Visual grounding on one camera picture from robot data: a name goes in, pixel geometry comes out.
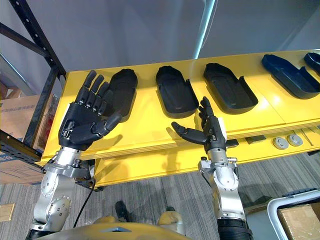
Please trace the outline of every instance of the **round metal cap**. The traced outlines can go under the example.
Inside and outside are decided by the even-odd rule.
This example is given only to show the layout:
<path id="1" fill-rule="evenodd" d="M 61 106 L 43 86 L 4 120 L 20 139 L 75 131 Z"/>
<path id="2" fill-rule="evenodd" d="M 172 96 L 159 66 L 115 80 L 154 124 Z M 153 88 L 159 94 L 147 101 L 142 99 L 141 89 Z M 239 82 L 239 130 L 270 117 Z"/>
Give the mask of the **round metal cap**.
<path id="1" fill-rule="evenodd" d="M 289 143 L 282 137 L 276 137 L 273 139 L 273 145 L 280 150 L 287 149 L 289 147 Z"/>
<path id="2" fill-rule="evenodd" d="M 304 143 L 301 137 L 299 137 L 296 134 L 290 134 L 289 136 L 286 137 L 286 139 L 292 146 L 295 146 L 295 147 L 301 146 Z"/>

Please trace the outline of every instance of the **silver robotic arm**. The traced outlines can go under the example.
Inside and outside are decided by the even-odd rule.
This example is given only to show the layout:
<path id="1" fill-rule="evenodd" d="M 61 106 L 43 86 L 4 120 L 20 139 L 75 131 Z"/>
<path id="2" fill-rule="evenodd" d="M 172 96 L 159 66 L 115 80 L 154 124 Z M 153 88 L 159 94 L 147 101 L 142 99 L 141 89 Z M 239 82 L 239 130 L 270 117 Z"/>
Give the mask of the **silver robotic arm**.
<path id="1" fill-rule="evenodd" d="M 36 239 L 63 228 L 70 213 L 74 178 L 91 178 L 89 169 L 81 166 L 81 153 L 63 146 L 51 163 L 45 165 L 40 197 L 34 207 L 31 229 L 26 239 Z"/>
<path id="2" fill-rule="evenodd" d="M 70 103 L 58 132 L 60 150 L 44 166 L 41 194 L 34 208 L 31 229 L 26 239 L 59 232 L 69 215 L 74 178 L 90 180 L 88 168 L 81 164 L 81 153 L 112 131 L 122 119 L 114 113 L 101 117 L 113 93 L 104 77 L 91 70 L 74 102 Z"/>
<path id="3" fill-rule="evenodd" d="M 203 131 L 185 128 L 176 122 L 171 125 L 183 139 L 204 145 L 208 156 L 202 157 L 198 169 L 212 188 L 213 209 L 221 240 L 253 240 L 238 194 L 237 159 L 227 157 L 226 131 L 214 116 L 210 102 L 203 97 L 199 116 Z"/>

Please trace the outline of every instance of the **black tray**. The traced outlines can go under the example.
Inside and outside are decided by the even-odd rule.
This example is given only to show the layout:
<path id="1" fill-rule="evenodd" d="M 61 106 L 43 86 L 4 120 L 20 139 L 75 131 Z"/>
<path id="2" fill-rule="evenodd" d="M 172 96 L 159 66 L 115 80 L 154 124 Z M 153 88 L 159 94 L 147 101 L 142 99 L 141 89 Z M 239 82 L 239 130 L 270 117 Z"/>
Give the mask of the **black tray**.
<path id="1" fill-rule="evenodd" d="M 107 104 L 103 116 L 110 117 L 118 112 L 121 122 L 128 120 L 136 98 L 138 78 L 132 69 L 122 69 L 112 76 L 109 90 L 113 93 L 112 102 Z"/>
<path id="2" fill-rule="evenodd" d="M 266 54 L 262 64 L 289 93 L 300 99 L 310 99 L 320 92 L 320 83 L 317 82 L 303 66 L 300 69 L 289 61 Z"/>
<path id="3" fill-rule="evenodd" d="M 229 114 L 241 114 L 258 104 L 258 99 L 247 85 L 245 78 L 239 79 L 233 72 L 218 63 L 208 63 L 204 70 L 209 89 L 220 109 Z"/>
<path id="4" fill-rule="evenodd" d="M 239 142 L 237 141 L 237 139 L 231 139 L 225 142 L 225 146 L 227 149 L 235 148 L 238 145 L 239 145 Z"/>
<path id="5" fill-rule="evenodd" d="M 308 52 L 304 56 L 304 60 L 310 68 L 313 68 L 318 74 L 320 74 L 320 54 Z"/>
<path id="6" fill-rule="evenodd" d="M 156 74 L 159 99 L 165 114 L 170 118 L 185 118 L 192 115 L 199 102 L 189 79 L 172 66 L 162 66 Z"/>

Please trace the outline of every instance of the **person's foot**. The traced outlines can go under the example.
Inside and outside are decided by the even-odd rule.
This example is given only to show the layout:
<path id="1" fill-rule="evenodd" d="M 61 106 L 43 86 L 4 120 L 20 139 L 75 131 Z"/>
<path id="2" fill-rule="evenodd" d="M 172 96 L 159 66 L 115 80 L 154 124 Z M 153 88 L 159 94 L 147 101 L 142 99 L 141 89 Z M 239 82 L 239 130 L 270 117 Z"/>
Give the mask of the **person's foot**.
<path id="1" fill-rule="evenodd" d="M 115 212 L 118 217 L 119 222 L 128 223 L 129 221 L 129 213 L 124 201 L 117 201 L 115 203 Z"/>
<path id="2" fill-rule="evenodd" d="M 173 206 L 167 206 L 165 210 L 171 212 L 176 211 Z"/>

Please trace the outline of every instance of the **black cable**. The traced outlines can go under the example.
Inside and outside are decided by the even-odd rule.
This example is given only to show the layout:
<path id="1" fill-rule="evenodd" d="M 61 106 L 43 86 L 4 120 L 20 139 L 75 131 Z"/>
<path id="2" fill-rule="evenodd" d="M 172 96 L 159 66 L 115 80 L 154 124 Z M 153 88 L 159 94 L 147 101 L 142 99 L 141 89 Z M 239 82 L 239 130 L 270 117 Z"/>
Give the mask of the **black cable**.
<path id="1" fill-rule="evenodd" d="M 201 175 L 204 178 L 204 180 L 206 181 L 206 183 L 209 185 L 209 187 L 211 188 L 210 182 L 208 182 L 208 180 L 206 179 L 205 175 L 203 173 L 201 173 Z"/>
<path id="2" fill-rule="evenodd" d="M 91 188 L 91 190 L 90 190 L 89 195 L 86 197 L 86 200 L 84 201 L 84 204 L 82 205 L 81 210 L 80 210 L 78 216 L 76 217 L 76 220 L 75 220 L 75 222 L 74 222 L 74 224 L 73 224 L 73 227 L 74 227 L 74 228 L 77 226 L 77 223 L 78 223 L 78 220 L 79 220 L 79 218 L 80 218 L 80 215 L 82 214 L 82 211 L 84 210 L 84 208 L 85 208 L 85 206 L 86 206 L 86 204 L 87 204 L 87 202 L 88 202 L 88 200 L 89 200 L 92 192 L 94 191 L 95 185 L 96 185 L 96 180 L 93 178 L 93 180 L 92 180 L 92 188 Z"/>

